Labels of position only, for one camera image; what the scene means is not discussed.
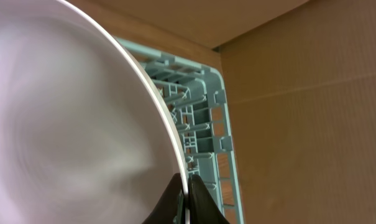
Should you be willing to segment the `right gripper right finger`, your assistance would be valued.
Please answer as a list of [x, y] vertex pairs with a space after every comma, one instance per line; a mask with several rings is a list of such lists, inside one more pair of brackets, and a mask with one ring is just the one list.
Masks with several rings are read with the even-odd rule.
[[199, 175], [189, 178], [188, 193], [191, 224], [229, 224]]

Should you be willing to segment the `large white plate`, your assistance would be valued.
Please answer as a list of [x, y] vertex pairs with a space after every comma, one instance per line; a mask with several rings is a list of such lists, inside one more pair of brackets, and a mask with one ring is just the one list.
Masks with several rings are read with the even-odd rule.
[[0, 223], [142, 223], [186, 162], [143, 66], [68, 1], [0, 1]]

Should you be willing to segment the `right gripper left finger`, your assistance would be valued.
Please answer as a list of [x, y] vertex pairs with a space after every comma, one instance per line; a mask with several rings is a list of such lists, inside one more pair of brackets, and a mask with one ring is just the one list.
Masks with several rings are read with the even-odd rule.
[[181, 224], [185, 217], [180, 174], [174, 174], [155, 208], [142, 224]]

